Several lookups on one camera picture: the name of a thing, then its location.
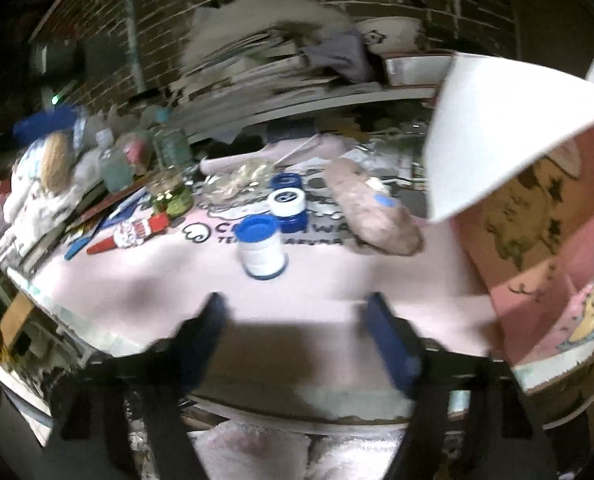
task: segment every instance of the blue pen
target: blue pen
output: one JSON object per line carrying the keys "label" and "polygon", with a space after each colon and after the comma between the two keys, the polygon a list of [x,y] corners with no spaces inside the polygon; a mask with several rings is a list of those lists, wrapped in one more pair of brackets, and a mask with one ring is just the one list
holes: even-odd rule
{"label": "blue pen", "polygon": [[75,254],[77,254],[81,249],[83,249],[86,245],[88,245],[90,240],[92,240],[94,238],[94,235],[97,234],[97,231],[99,231],[99,228],[104,223],[105,219],[106,218],[104,216],[102,216],[99,219],[99,221],[94,225],[94,227],[90,229],[90,231],[88,231],[81,238],[78,238],[77,240],[75,240],[74,242],[71,243],[70,247],[66,251],[66,254],[64,254],[64,258],[66,259],[67,262],[70,261],[72,258],[74,258]]}

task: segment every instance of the pipe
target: pipe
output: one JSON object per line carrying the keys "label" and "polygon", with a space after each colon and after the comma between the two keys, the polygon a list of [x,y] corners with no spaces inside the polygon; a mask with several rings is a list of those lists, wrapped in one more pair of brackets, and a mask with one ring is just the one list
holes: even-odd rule
{"label": "pipe", "polygon": [[125,0],[126,2],[126,35],[128,36],[128,58],[130,59],[130,71],[132,79],[137,87],[137,92],[146,90],[146,84],[143,80],[141,65],[139,64],[139,55],[137,54],[137,20],[135,18],[134,0]]}

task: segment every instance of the green jar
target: green jar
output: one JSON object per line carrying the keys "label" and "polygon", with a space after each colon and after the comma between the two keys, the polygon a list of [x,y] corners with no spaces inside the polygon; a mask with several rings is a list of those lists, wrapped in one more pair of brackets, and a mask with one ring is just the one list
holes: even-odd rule
{"label": "green jar", "polygon": [[152,207],[157,213],[166,213],[171,220],[186,213],[194,205],[192,191],[184,186],[177,168],[161,171],[149,184]]}

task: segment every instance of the white bowl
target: white bowl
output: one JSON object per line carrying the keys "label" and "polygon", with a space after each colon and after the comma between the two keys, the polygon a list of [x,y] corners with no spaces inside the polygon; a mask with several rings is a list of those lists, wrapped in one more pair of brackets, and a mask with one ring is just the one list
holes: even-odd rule
{"label": "white bowl", "polygon": [[403,16],[364,20],[357,28],[373,54],[417,52],[417,39],[424,34],[421,20]]}

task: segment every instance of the blue lid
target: blue lid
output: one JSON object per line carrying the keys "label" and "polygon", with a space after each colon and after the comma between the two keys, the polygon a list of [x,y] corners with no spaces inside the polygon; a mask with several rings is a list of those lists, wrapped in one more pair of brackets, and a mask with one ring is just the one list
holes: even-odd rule
{"label": "blue lid", "polygon": [[297,173],[279,173],[270,180],[272,189],[282,189],[284,187],[298,187],[301,189],[301,177]]}
{"label": "blue lid", "polygon": [[272,215],[249,215],[235,225],[235,236],[245,244],[256,244],[270,238],[279,229],[279,222]]}

